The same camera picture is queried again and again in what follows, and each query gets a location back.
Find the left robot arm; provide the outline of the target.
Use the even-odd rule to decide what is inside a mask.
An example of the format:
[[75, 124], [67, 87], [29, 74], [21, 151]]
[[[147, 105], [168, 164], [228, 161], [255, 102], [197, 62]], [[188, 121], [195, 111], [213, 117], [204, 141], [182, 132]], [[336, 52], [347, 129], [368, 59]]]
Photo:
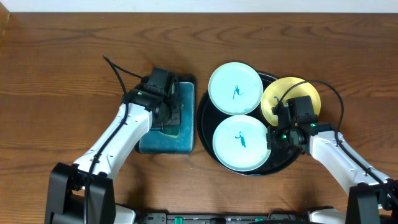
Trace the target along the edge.
[[151, 129], [180, 121], [180, 93], [131, 90], [96, 143], [72, 165], [51, 171], [45, 223], [134, 223], [134, 210], [115, 202], [114, 180]]

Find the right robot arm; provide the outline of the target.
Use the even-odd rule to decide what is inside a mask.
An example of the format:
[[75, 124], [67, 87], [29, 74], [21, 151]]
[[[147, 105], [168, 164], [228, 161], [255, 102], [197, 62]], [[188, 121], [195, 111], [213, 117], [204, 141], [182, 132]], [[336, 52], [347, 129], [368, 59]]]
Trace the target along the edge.
[[348, 195], [345, 212], [308, 211], [308, 223], [397, 223], [397, 181], [363, 159], [328, 123], [269, 127], [267, 147], [304, 152], [321, 163]]

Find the yellow plate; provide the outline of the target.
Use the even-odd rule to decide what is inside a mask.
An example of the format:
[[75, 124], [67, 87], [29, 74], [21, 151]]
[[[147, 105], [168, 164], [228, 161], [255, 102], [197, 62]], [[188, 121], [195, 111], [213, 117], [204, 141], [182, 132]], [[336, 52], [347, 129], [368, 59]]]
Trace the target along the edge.
[[[278, 125], [278, 118], [272, 113], [272, 108], [277, 105], [282, 95], [293, 85], [303, 82], [304, 79], [297, 77], [285, 77], [280, 78], [272, 82], [263, 92], [261, 99], [261, 110], [266, 121], [271, 126]], [[293, 90], [289, 91], [287, 96], [283, 99], [283, 104], [286, 104], [287, 99], [299, 97], [299, 96], [310, 96], [312, 100], [313, 110], [315, 114], [319, 115], [321, 109], [320, 95], [318, 94], [315, 87], [310, 83], [304, 83]]]

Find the green yellow sponge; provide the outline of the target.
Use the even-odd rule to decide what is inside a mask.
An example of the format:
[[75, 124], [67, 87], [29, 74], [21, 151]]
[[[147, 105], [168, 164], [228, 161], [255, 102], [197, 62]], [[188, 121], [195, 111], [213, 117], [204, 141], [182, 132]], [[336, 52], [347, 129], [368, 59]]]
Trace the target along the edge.
[[178, 138], [180, 126], [167, 126], [160, 130], [160, 133], [169, 138]]

